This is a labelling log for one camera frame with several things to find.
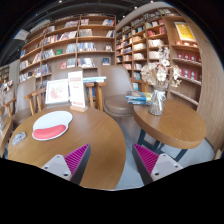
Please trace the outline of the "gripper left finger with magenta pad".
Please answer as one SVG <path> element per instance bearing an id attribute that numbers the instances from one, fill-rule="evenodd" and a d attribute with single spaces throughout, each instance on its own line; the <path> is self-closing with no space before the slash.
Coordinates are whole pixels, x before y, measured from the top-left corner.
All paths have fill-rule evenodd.
<path id="1" fill-rule="evenodd" d="M 42 169 L 79 185 L 90 155 L 91 147 L 86 144 L 65 156 L 55 155 Z"/>

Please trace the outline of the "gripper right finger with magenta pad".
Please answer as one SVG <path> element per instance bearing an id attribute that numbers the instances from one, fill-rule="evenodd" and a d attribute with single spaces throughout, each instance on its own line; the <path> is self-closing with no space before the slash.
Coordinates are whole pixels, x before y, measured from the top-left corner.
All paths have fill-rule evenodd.
<path id="1" fill-rule="evenodd" d="M 182 169 L 182 166 L 167 154 L 158 155 L 138 144 L 132 145 L 132 154 L 145 185 Z"/>

